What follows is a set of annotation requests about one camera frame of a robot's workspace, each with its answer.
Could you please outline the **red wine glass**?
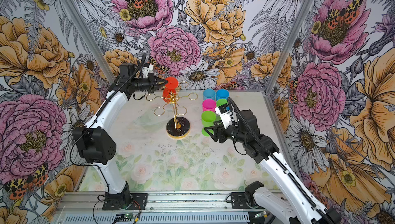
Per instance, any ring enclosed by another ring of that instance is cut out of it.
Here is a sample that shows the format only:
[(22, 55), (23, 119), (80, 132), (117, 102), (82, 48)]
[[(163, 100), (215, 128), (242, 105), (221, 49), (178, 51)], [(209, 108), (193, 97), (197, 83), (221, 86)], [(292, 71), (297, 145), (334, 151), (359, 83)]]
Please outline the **red wine glass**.
[(167, 77), (168, 83), (165, 85), (163, 90), (163, 100), (168, 103), (170, 101), (171, 94), (176, 94), (176, 88), (179, 86), (179, 82), (175, 77)]

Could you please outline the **green wine glass back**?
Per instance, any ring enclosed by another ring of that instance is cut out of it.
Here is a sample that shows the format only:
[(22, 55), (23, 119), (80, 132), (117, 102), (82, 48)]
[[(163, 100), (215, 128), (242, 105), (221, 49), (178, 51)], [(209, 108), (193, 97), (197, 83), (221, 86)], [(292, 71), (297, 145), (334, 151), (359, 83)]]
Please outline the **green wine glass back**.
[(209, 134), (205, 131), (206, 127), (211, 127), (214, 125), (216, 121), (217, 115), (212, 111), (204, 111), (201, 115), (202, 120), (202, 135), (205, 137), (209, 137)]

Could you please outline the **green wine glass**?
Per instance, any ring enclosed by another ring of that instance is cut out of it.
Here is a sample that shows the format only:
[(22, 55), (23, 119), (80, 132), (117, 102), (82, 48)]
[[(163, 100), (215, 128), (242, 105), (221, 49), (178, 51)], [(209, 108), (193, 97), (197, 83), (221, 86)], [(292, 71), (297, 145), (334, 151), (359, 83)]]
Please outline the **green wine glass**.
[(222, 105), (224, 105), (224, 104), (228, 105), (226, 99), (219, 99), (219, 100), (216, 101), (217, 107), (220, 107), (220, 106), (222, 106)]
[(204, 111), (201, 115), (202, 120), (202, 135), (205, 137), (209, 137), (209, 134), (205, 131), (206, 127), (211, 127), (214, 125), (216, 121), (217, 115), (212, 111)]

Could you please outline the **pink wine glass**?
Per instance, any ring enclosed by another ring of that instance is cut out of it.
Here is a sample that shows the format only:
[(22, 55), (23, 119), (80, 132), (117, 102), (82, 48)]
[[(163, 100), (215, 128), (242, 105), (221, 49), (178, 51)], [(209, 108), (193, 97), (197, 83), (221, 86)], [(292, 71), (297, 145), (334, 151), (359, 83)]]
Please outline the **pink wine glass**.
[(212, 99), (206, 99), (202, 102), (202, 109), (203, 111), (211, 111), (216, 112), (215, 109), (217, 107), (216, 101)]

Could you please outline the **green wine glass front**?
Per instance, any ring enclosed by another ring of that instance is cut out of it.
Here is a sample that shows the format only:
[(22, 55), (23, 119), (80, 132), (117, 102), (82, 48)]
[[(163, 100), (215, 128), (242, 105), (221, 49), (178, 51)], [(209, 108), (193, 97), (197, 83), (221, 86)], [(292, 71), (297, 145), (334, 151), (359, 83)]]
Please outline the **green wine glass front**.
[(228, 105), (226, 99), (219, 99), (219, 100), (216, 101), (217, 107), (220, 107), (220, 106), (222, 106), (222, 105), (224, 105), (224, 104)]

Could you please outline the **light blue wine glass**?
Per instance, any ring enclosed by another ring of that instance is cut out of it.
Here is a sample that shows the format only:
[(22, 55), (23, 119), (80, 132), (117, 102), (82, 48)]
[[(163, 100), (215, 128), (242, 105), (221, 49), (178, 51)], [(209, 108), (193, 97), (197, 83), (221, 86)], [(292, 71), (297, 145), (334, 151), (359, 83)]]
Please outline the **light blue wine glass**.
[(203, 91), (203, 100), (216, 100), (216, 91), (213, 89), (206, 89)]

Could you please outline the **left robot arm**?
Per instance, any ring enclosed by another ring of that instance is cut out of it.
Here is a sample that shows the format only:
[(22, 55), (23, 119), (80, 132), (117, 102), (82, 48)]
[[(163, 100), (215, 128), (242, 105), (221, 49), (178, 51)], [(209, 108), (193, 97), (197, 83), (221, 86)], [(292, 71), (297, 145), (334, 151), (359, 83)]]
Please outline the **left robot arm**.
[(106, 185), (101, 199), (104, 210), (136, 209), (128, 183), (122, 179), (114, 160), (117, 147), (109, 135), (110, 128), (122, 107), (134, 97), (136, 91), (151, 94), (167, 84), (155, 76), (153, 65), (142, 63), (121, 64), (119, 75), (110, 85), (109, 92), (98, 112), (84, 127), (73, 131), (77, 152), (89, 166), (94, 166)]

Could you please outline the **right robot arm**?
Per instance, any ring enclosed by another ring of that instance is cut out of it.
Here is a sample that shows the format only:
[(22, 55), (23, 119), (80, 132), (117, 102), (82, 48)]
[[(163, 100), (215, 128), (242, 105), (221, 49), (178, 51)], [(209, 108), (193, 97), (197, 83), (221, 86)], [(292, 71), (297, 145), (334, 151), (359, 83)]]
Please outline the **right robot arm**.
[(216, 114), (220, 121), (205, 128), (213, 141), (241, 143), (246, 154), (263, 167), (286, 197), (275, 196), (256, 181), (245, 189), (245, 198), (252, 208), (263, 207), (284, 224), (340, 223), (337, 210), (326, 207), (303, 185), (274, 141), (260, 132), (252, 111), (231, 111), (224, 105), (216, 108)]

